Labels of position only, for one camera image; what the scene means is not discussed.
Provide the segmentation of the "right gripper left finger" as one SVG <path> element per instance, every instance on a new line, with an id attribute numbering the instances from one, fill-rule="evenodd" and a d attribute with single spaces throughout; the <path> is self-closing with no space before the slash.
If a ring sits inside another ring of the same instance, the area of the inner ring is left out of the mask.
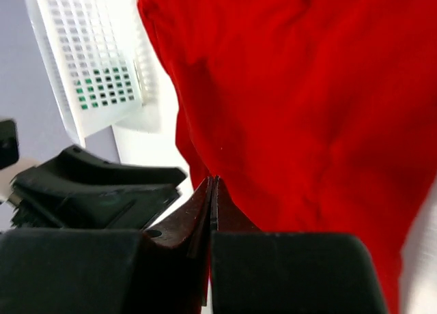
<path id="1" fill-rule="evenodd" d="M 209 230 L 212 185 L 212 177 L 204 179 L 181 207 L 146 229 L 145 234 L 160 248 L 196 258 Z"/>

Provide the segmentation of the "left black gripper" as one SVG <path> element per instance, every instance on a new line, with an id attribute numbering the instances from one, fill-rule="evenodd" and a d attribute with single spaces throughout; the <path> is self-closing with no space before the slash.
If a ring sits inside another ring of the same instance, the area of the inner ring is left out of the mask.
<path id="1" fill-rule="evenodd" d="M 177 167 L 107 162 L 79 146 L 12 180 L 11 224 L 56 229 L 145 229 L 180 198 Z"/>

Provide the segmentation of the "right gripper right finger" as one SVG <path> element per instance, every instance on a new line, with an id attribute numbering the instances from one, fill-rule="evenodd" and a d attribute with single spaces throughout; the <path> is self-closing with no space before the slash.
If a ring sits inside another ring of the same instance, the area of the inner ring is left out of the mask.
<path id="1" fill-rule="evenodd" d="M 227 186 L 214 178 L 211 196 L 211 230 L 220 232 L 258 232 L 259 228 L 233 202 Z"/>

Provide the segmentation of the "red t-shirt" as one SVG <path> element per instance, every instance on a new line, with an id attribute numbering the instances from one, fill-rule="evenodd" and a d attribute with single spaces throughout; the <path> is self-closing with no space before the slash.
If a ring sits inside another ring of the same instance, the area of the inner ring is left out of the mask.
<path id="1" fill-rule="evenodd" d="M 436 177 L 436 0 L 137 3 L 193 185 L 222 177 L 264 230 L 358 236 L 398 313 Z"/>

